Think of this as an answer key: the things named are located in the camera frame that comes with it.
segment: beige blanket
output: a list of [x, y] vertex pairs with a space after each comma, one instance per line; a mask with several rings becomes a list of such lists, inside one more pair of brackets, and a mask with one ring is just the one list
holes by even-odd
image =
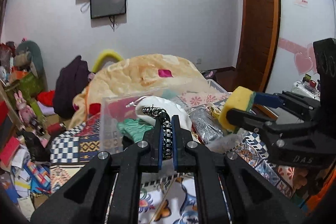
[[[159, 69], [170, 70], [173, 77], [160, 77]], [[73, 99], [79, 107], [68, 128], [86, 121], [89, 106], [101, 103], [104, 97], [118, 97], [154, 88], [188, 83], [191, 79], [206, 80], [187, 59], [173, 55], [137, 56], [100, 70], [89, 85]]]

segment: sponge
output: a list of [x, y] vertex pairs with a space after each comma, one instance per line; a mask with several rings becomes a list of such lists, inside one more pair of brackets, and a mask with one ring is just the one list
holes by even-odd
[[249, 111], [252, 108], [255, 94], [255, 92], [242, 86], [237, 87], [234, 92], [231, 93], [218, 117], [218, 121], [223, 128], [228, 131], [235, 132], [236, 126], [231, 125], [228, 122], [226, 119], [226, 113], [232, 108]]

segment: pink bunny plush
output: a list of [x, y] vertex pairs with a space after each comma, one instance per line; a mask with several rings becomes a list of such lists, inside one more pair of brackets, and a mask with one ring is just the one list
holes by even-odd
[[18, 91], [18, 95], [14, 93], [14, 98], [16, 100], [16, 107], [19, 110], [21, 122], [23, 122], [26, 126], [29, 126], [30, 120], [36, 117], [34, 111], [29, 105], [27, 105], [27, 101], [23, 98], [20, 90]]

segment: wooden door frame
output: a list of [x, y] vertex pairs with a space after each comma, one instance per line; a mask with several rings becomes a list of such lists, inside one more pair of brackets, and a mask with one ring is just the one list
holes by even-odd
[[[271, 37], [271, 44], [269, 48], [269, 54], [267, 58], [266, 68], [261, 80], [261, 84], [259, 87], [260, 92], [265, 92], [269, 77], [272, 72], [273, 64], [275, 55], [277, 52], [278, 47], [278, 39], [279, 39], [279, 30], [280, 30], [280, 14], [281, 14], [281, 2], [280, 0], [274, 0], [274, 11], [273, 11], [273, 27], [272, 27], [272, 37]], [[246, 22], [246, 0], [243, 0], [243, 20], [241, 23], [241, 36], [240, 36], [240, 45], [239, 45], [239, 52], [237, 58], [237, 69], [239, 68], [240, 64], [240, 55], [242, 51], [242, 42], [244, 40], [244, 31], [245, 31], [245, 22]]]

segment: dark purple jacket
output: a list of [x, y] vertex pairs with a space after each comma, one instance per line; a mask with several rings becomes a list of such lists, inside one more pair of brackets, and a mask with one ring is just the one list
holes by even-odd
[[54, 111], [64, 119], [70, 119], [75, 113], [73, 98], [88, 85], [89, 69], [86, 61], [78, 55], [68, 66], [61, 69], [56, 81], [55, 96], [52, 101]]

